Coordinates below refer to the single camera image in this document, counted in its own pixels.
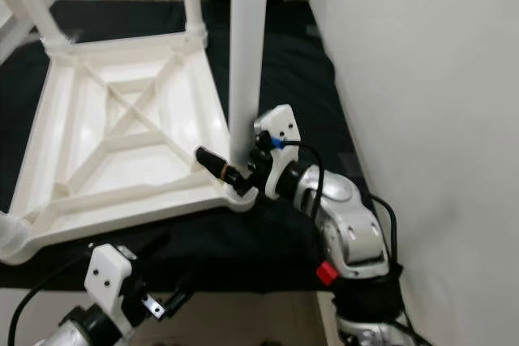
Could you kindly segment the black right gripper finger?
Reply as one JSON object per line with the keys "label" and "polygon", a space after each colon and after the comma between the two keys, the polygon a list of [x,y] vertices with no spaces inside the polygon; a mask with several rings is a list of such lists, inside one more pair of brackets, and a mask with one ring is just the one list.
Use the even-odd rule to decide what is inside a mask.
{"label": "black right gripper finger", "polygon": [[249,180],[229,161],[224,160],[210,149],[198,146],[194,150],[194,156],[201,167],[207,169],[216,179],[229,184],[234,193],[247,194],[250,190]]}

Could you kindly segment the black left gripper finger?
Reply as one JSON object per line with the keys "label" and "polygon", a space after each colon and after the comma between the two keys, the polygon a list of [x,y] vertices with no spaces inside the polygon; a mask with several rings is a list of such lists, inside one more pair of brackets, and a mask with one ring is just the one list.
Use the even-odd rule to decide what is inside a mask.
{"label": "black left gripper finger", "polygon": [[177,278],[174,290],[166,301],[167,316],[174,316],[193,297],[196,292],[194,283],[197,276],[198,269],[189,269]]}
{"label": "black left gripper finger", "polygon": [[169,242],[169,233],[159,233],[148,240],[144,240],[137,250],[133,250],[134,261],[146,261],[160,252]]}

